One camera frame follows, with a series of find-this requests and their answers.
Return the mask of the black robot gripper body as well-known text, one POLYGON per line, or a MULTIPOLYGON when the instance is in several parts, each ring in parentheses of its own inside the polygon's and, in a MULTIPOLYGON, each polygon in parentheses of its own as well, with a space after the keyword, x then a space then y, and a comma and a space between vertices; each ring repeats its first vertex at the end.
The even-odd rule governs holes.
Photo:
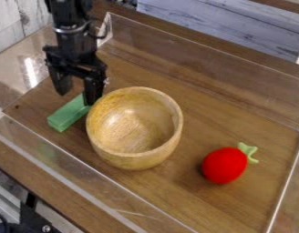
POLYGON ((98 41, 106 33, 97 33, 94 26, 53 28, 57 44, 43 46, 46 65, 53 80, 69 80, 71 76, 104 80, 106 65, 95 55, 98 41))

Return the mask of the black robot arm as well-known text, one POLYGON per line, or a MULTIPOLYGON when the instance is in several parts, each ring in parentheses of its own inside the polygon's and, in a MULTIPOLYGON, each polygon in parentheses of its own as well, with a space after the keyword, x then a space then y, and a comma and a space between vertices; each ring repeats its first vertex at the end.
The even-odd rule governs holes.
POLYGON ((57 93, 63 96, 73 87, 71 77, 83 80, 83 105, 101 97, 106 64, 97 57, 95 17, 87 14, 91 0, 45 0, 53 19, 54 46, 43 46, 46 66, 57 93))

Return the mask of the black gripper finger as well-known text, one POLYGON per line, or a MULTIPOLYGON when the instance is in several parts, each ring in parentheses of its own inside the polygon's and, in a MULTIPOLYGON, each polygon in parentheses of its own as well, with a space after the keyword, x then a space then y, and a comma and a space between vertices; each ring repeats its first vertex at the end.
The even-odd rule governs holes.
POLYGON ((71 75, 65 69, 54 66, 47 67, 47 72, 54 89, 63 96, 73 87, 71 75))
POLYGON ((102 95, 105 76, 86 77, 83 79, 83 102, 91 106, 102 95))

